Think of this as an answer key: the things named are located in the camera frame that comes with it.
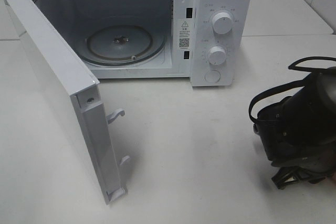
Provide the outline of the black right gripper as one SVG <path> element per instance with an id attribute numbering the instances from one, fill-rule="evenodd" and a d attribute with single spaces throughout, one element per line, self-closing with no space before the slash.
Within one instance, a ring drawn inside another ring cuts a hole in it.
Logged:
<path id="1" fill-rule="evenodd" d="M 335 156 L 302 158 L 298 169 L 295 167 L 283 167 L 272 178 L 275 186 L 284 190 L 287 186 L 308 181 L 317 184 L 326 178 L 335 175 Z"/>

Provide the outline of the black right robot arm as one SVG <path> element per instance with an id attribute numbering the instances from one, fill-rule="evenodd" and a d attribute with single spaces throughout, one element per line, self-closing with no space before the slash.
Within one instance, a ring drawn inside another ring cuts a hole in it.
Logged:
<path id="1" fill-rule="evenodd" d="M 250 117 L 267 158 L 279 168 L 272 177 L 279 189 L 305 181 L 316 184 L 335 174 L 335 67 L 266 90 L 251 100 L 248 110 L 294 88 L 299 89 L 294 95 Z"/>

